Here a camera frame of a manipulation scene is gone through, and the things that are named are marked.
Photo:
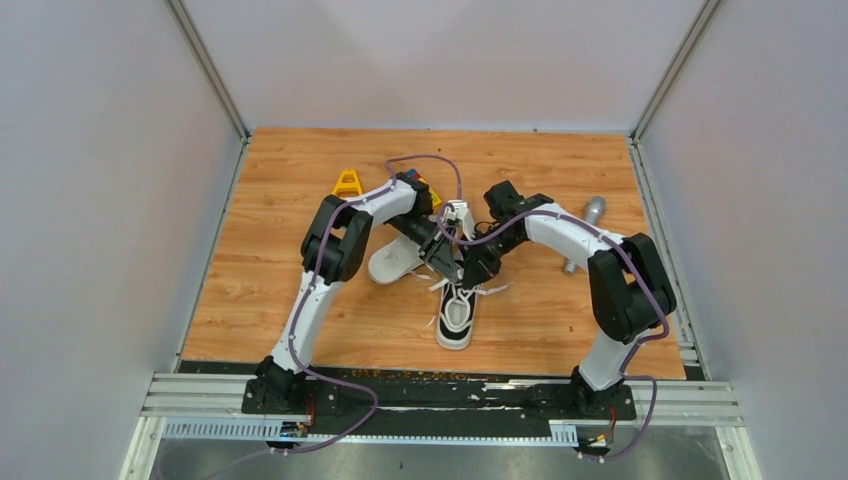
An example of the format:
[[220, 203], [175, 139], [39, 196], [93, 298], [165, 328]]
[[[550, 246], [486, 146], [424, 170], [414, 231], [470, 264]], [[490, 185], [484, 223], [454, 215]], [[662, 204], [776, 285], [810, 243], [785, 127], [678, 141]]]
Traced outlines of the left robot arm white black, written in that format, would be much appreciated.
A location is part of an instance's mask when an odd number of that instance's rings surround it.
[[445, 279], [459, 281], [451, 243], [429, 219], [433, 213], [429, 186], [406, 173], [358, 197], [325, 197], [300, 248], [303, 273], [291, 314], [277, 345], [247, 382], [247, 396], [266, 395], [283, 413], [304, 405], [306, 369], [320, 329], [340, 289], [359, 271], [375, 227], [390, 223], [411, 239], [419, 259]]

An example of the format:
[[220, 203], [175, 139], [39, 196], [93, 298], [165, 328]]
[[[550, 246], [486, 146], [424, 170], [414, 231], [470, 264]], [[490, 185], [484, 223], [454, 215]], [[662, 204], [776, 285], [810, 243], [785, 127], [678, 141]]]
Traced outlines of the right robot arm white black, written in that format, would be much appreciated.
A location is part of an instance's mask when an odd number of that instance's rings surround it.
[[494, 225], [463, 240], [465, 286], [493, 279], [501, 259], [525, 242], [546, 246], [584, 269], [599, 331], [571, 375], [571, 403], [596, 417], [622, 386], [640, 347], [666, 338], [677, 300], [654, 241], [622, 236], [582, 220], [544, 194], [520, 195], [509, 181], [484, 195]]

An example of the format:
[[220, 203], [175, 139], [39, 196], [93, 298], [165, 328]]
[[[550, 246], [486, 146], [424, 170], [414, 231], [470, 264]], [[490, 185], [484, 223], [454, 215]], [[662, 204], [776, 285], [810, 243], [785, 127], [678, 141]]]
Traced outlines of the black white sneaker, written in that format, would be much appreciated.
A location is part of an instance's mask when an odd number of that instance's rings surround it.
[[480, 285], [468, 288], [443, 278], [432, 289], [441, 293], [436, 339], [448, 350], [462, 350], [470, 342], [473, 333], [477, 299]]

